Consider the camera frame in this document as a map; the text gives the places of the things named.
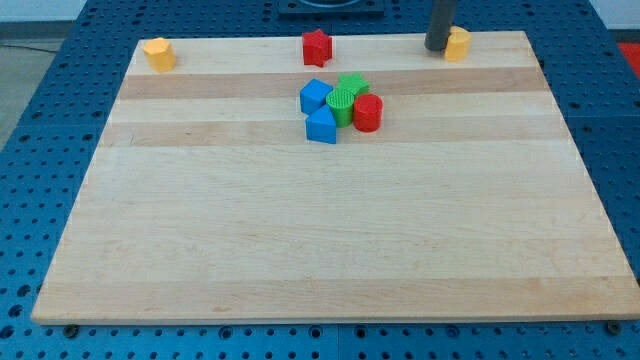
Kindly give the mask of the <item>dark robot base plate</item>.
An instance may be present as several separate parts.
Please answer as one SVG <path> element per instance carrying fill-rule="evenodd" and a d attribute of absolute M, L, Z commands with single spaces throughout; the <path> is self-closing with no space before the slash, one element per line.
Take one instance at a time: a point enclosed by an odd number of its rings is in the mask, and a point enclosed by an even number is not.
<path fill-rule="evenodd" d="M 278 13 L 294 15 L 383 15 L 385 0 L 277 0 Z"/>

